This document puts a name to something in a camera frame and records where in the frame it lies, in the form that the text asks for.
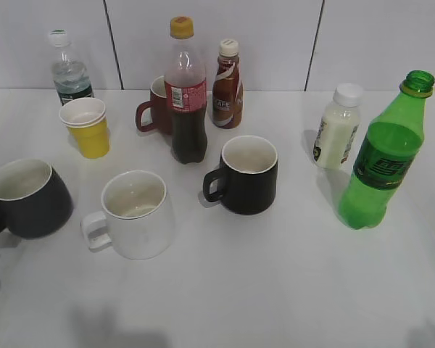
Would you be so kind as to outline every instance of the green plastic bottle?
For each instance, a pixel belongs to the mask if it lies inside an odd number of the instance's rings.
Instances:
[[[369,125],[356,158],[339,214],[351,228],[375,227],[397,191],[424,139],[426,98],[435,79],[414,70],[401,83],[401,93]]]

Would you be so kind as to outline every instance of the table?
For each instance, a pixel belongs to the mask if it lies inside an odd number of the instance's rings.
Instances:
[[[168,139],[139,134],[134,111],[148,91],[96,91],[107,105],[111,150],[81,157],[50,90],[0,90],[0,165],[53,164],[75,211],[44,239],[0,235],[0,348],[434,348],[435,96],[426,142],[379,227],[353,231],[333,204],[346,186],[367,124],[397,92],[367,92],[342,171],[310,152],[330,92],[246,92],[242,124],[214,127],[200,164],[181,165]],[[278,193],[255,216],[204,204],[204,175],[241,134],[273,142]],[[173,245],[148,261],[111,248],[92,253],[80,219],[101,209],[113,176],[152,170],[174,206]]]

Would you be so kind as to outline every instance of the yellow paper cup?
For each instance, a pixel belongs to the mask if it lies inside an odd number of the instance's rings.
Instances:
[[[108,153],[106,107],[100,99],[72,100],[61,108],[59,118],[78,142],[84,157],[93,159]]]

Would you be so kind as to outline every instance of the tile grout line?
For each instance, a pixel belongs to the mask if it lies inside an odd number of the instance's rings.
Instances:
[[[326,4],[326,0],[322,0],[322,4],[320,5],[320,11],[319,11],[318,27],[316,28],[316,35],[314,36],[314,42],[312,43],[310,65],[307,68],[306,82],[304,83],[304,90],[303,91],[307,91],[307,85],[310,81],[311,66],[312,66],[312,61],[314,59],[314,51],[316,50],[316,44],[318,43],[320,21],[322,20],[322,15],[324,13],[324,5],[325,4]]]
[[[119,60],[117,59],[115,39],[114,39],[114,36],[113,36],[113,30],[111,29],[111,20],[109,20],[107,0],[103,0],[103,7],[104,7],[104,13],[107,16],[107,24],[108,24],[109,37],[111,38],[111,45],[112,45],[112,48],[113,48],[113,54],[115,55],[115,63],[116,63],[116,69],[117,69],[117,76],[119,78],[119,83],[121,85],[121,89],[123,90],[124,89],[123,77],[121,75],[121,69],[119,68]]]

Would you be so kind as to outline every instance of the black mug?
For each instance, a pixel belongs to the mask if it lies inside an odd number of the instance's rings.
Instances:
[[[276,197],[277,150],[259,136],[237,136],[225,143],[219,169],[206,174],[203,195],[232,212],[252,215],[269,208]],[[210,186],[217,180],[217,191]]]
[[[34,239],[62,227],[73,201],[55,169],[39,159],[19,159],[0,168],[0,232]]]

